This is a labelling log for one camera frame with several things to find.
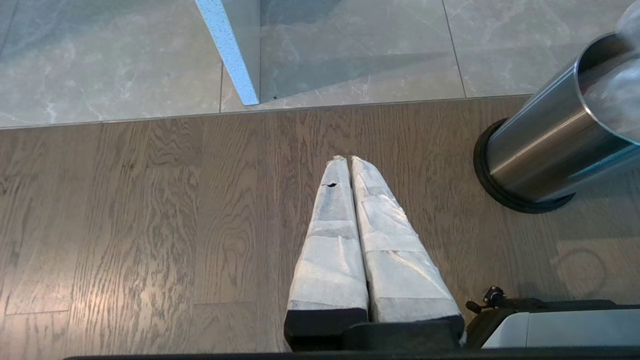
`metal cylinder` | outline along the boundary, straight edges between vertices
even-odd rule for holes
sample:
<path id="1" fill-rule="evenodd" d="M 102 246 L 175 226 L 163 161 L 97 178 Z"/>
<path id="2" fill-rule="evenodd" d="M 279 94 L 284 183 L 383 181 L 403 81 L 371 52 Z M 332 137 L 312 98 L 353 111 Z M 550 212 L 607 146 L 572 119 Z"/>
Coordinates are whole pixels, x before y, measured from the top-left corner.
<path id="1" fill-rule="evenodd" d="M 640 146 L 602 125 L 580 90 L 580 74 L 629 51 L 615 34 L 595 40 L 515 116 L 485 131 L 474 163 L 496 200 L 523 212 L 550 211 L 582 186 L 640 162 Z"/>

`wooden floor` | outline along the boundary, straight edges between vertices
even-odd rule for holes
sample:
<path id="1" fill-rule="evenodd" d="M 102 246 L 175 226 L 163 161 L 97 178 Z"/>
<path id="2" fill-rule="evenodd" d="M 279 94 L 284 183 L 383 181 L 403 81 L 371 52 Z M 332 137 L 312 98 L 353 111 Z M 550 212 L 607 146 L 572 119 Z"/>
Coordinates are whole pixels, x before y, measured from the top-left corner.
<path id="1" fill-rule="evenodd" d="M 525 215 L 478 184 L 522 97 L 0 132 L 0 359 L 285 350 L 324 163 L 374 163 L 463 308 L 483 288 L 640 302 L 640 173 Z M 471 313 L 463 310 L 467 319 Z"/>

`wrapped object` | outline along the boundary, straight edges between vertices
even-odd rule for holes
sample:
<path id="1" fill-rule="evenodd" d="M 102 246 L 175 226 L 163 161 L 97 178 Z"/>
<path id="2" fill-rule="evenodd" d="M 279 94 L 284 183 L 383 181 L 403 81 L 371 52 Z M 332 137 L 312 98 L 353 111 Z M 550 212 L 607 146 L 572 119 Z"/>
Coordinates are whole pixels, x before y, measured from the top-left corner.
<path id="1" fill-rule="evenodd" d="M 289 290 L 284 336 L 294 351 L 337 350 L 344 330 L 368 321 L 368 302 L 349 168 L 336 156 L 316 194 Z"/>
<path id="2" fill-rule="evenodd" d="M 464 320 L 404 210 L 372 164 L 352 157 L 353 196 L 375 322 Z"/>

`marble tile floor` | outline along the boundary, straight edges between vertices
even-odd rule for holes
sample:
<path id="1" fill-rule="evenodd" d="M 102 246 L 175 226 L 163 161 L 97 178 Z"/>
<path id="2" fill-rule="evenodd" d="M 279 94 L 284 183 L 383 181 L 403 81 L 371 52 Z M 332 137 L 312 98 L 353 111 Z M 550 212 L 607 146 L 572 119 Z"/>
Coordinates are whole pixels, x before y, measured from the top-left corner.
<path id="1" fill-rule="evenodd" d="M 192 0 L 0 0 L 0 127 L 531 94 L 632 0 L 262 0 L 243 106 Z"/>

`white paper wrapping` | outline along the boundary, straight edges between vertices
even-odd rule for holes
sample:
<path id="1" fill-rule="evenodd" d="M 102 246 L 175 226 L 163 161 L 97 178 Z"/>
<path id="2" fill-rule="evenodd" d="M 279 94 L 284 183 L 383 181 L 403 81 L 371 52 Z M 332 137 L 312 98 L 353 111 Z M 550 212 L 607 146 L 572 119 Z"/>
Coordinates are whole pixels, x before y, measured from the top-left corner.
<path id="1" fill-rule="evenodd" d="M 367 310 L 369 298 L 347 160 L 329 161 L 289 290 L 288 310 Z"/>
<path id="2" fill-rule="evenodd" d="M 378 169 L 353 156 L 351 177 L 373 320 L 414 322 L 460 315 Z"/>

